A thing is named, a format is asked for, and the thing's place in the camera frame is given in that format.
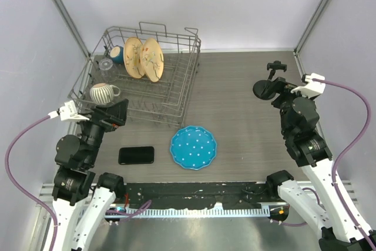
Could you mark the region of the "black phone stand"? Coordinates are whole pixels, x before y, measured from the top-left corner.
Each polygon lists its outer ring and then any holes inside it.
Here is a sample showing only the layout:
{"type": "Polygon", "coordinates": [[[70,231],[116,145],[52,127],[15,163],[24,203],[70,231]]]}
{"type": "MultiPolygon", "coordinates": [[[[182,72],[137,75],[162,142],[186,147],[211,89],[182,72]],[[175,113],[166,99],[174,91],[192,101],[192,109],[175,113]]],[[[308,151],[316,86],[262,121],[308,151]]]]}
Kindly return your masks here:
{"type": "Polygon", "coordinates": [[[253,85],[253,93],[255,96],[265,101],[273,99],[277,93],[282,93],[287,85],[286,80],[282,77],[277,77],[275,80],[272,80],[276,71],[282,70],[285,72],[287,65],[282,64],[280,61],[274,61],[273,63],[267,64],[267,70],[270,71],[268,78],[266,80],[257,81],[253,85]]]}

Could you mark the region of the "black smartphone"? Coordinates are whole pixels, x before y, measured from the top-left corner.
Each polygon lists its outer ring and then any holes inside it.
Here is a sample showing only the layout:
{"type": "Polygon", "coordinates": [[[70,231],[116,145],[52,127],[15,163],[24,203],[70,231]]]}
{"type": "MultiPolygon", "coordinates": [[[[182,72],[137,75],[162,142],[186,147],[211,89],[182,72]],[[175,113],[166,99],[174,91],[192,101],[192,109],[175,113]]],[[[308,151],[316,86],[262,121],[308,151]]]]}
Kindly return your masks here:
{"type": "Polygon", "coordinates": [[[118,164],[144,165],[155,160],[155,149],[152,146],[125,147],[119,149],[118,164]]]}

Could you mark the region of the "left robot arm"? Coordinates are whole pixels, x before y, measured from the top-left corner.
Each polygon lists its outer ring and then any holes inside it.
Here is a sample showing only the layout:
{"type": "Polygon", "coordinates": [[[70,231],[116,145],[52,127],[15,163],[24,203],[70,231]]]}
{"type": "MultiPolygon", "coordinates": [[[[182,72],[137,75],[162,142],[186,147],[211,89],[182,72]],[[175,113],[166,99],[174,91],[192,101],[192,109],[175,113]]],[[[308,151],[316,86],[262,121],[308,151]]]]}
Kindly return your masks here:
{"type": "Polygon", "coordinates": [[[124,99],[79,113],[74,101],[68,101],[49,114],[76,122],[81,129],[79,136],[66,135],[56,145],[55,163],[59,167],[53,180],[51,250],[87,250],[110,205],[124,199],[123,178],[112,173],[100,175],[94,193],[89,192],[103,136],[125,125],[128,104],[124,99]]]}

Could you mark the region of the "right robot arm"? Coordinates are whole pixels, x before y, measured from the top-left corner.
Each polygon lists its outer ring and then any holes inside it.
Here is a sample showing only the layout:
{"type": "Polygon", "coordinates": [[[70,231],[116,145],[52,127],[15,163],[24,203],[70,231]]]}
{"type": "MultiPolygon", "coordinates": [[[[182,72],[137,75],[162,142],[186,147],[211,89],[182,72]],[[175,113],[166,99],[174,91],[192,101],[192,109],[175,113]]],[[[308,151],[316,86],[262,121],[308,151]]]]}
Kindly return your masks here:
{"type": "Polygon", "coordinates": [[[316,203],[304,193],[285,170],[267,177],[266,196],[273,201],[285,200],[316,232],[321,250],[375,250],[375,229],[362,217],[337,172],[340,160],[365,134],[371,109],[366,107],[361,132],[333,158],[316,130],[320,117],[315,99],[324,93],[329,81],[312,73],[304,75],[303,82],[303,86],[297,86],[281,77],[268,78],[257,82],[253,91],[279,110],[287,152],[308,177],[321,202],[316,203]]]}

